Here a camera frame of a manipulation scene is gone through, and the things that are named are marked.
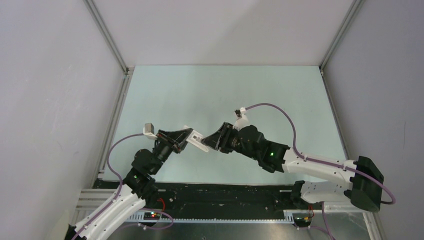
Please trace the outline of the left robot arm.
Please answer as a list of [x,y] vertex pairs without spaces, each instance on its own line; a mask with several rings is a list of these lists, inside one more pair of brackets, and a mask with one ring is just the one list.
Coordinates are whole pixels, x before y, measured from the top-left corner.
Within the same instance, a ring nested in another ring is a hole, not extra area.
[[66,240],[106,240],[135,212],[152,208],[158,201],[155,175],[172,153],[179,154],[188,143],[192,128],[177,131],[144,130],[141,136],[154,140],[152,150],[139,150],[126,177],[119,176],[113,194],[89,216],[69,225]]

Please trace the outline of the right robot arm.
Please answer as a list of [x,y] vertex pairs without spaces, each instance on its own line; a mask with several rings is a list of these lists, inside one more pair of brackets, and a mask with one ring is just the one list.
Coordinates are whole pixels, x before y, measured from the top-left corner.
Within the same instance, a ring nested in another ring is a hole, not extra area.
[[236,129],[228,122],[201,143],[225,154],[244,155],[270,173],[296,173],[322,179],[322,182],[300,180],[294,184],[290,202],[297,209],[321,202],[350,202],[358,209],[377,213],[383,204],[384,176],[368,157],[332,160],[308,156],[288,145],[267,140],[254,125]]

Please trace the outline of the white remote control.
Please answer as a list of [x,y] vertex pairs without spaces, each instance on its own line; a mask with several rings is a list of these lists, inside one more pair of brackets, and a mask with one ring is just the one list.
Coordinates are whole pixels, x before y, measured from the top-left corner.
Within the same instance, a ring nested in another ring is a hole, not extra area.
[[191,133],[189,134],[186,140],[188,143],[192,144],[193,146],[197,147],[198,149],[206,153],[209,152],[209,148],[202,143],[202,139],[204,138],[202,134],[200,134],[198,131],[194,130],[193,128],[187,125],[184,125],[182,129],[183,130],[191,129]]

